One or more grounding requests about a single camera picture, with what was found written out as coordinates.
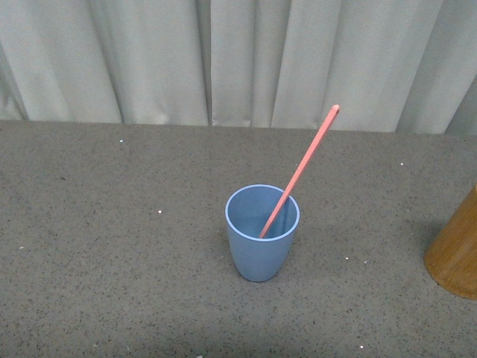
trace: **cup rim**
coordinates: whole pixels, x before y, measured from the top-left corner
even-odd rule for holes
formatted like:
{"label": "cup rim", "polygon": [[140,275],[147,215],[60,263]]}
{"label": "cup rim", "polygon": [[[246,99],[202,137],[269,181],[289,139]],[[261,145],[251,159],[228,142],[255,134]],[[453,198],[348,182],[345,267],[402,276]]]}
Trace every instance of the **cup rim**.
{"label": "cup rim", "polygon": [[229,218],[229,204],[230,202],[232,201],[232,199],[237,195],[239,194],[240,192],[244,191],[244,190],[247,190],[247,189],[250,189],[250,188],[255,188],[255,187],[267,187],[267,188],[272,188],[272,189],[275,189],[279,192],[283,192],[282,189],[280,188],[277,188],[276,186],[273,186],[273,185],[267,185],[267,184],[253,184],[253,185],[248,185],[248,186],[244,186],[243,188],[237,190],[236,192],[234,192],[229,200],[227,200],[227,204],[225,205],[225,218],[227,219],[227,223],[229,224],[229,226],[237,233],[239,234],[240,236],[243,236],[245,239],[249,239],[249,240],[252,240],[252,241],[258,241],[258,242],[270,242],[270,241],[277,241],[277,240],[280,240],[282,239],[283,237],[289,235],[293,230],[295,230],[298,226],[298,222],[300,220],[300,208],[298,207],[298,204],[297,202],[295,201],[295,199],[293,199],[293,197],[290,195],[288,198],[291,200],[291,202],[293,203],[293,205],[295,206],[295,209],[297,210],[297,218],[295,220],[295,223],[291,226],[290,230],[288,230],[286,233],[283,233],[282,235],[280,236],[275,236],[275,237],[271,237],[269,239],[260,239],[258,237],[253,237],[253,236],[249,236],[245,233],[242,233],[239,229],[237,229],[234,224],[232,224],[232,222],[230,221],[230,218]]}

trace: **red straw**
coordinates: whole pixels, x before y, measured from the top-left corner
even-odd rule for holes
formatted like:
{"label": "red straw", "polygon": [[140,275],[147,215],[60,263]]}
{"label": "red straw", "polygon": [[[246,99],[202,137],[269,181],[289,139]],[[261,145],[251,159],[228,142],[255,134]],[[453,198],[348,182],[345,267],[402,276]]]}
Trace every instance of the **red straw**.
{"label": "red straw", "polygon": [[339,111],[340,111],[340,106],[338,106],[337,104],[331,107],[331,110],[329,111],[328,116],[326,116],[325,121],[323,122],[323,124],[320,127],[320,130],[318,131],[315,138],[313,139],[312,144],[310,144],[308,151],[306,151],[305,156],[303,157],[300,165],[295,171],[295,174],[293,174],[293,177],[291,177],[290,183],[288,183],[285,191],[282,194],[282,197],[280,198],[280,200],[278,200],[278,204],[275,206],[274,211],[272,212],[272,214],[267,220],[267,223],[263,227],[263,230],[259,236],[260,239],[263,239],[265,237],[265,235],[268,232],[268,229],[270,229],[270,226],[274,223],[275,218],[277,217],[278,213],[280,212],[283,205],[285,204],[286,199],[288,199],[288,197],[290,196],[291,191],[293,190],[295,184],[297,183],[298,179],[300,179],[301,174],[305,170],[310,159],[313,157],[313,154],[315,153],[316,149],[318,148],[321,141],[325,137],[326,132],[329,130],[329,127],[331,127],[331,124],[335,120]]}

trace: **wooden cylinder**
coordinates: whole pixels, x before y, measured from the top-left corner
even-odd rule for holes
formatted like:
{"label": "wooden cylinder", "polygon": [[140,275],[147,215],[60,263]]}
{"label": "wooden cylinder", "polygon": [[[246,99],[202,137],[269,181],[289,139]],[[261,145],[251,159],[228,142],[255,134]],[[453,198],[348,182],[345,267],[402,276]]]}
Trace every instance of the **wooden cylinder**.
{"label": "wooden cylinder", "polygon": [[424,263],[444,289],[477,300],[477,184],[429,246]]}

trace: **curtain fold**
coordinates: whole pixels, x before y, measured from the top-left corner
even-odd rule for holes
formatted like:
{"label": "curtain fold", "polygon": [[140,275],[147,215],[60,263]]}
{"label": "curtain fold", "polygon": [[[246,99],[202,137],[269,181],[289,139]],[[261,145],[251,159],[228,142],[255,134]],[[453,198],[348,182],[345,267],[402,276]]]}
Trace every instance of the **curtain fold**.
{"label": "curtain fold", "polygon": [[0,119],[477,134],[477,2],[3,0]]}

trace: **plastic cup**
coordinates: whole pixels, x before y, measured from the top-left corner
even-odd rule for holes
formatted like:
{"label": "plastic cup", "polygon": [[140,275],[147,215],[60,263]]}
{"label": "plastic cup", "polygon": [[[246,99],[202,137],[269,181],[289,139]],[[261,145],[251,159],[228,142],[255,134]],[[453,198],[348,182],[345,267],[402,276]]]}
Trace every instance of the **plastic cup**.
{"label": "plastic cup", "polygon": [[259,239],[283,190],[256,184],[233,193],[225,206],[227,232],[233,262],[249,281],[270,280],[280,269],[290,250],[300,220],[300,209],[290,196],[270,227]]}

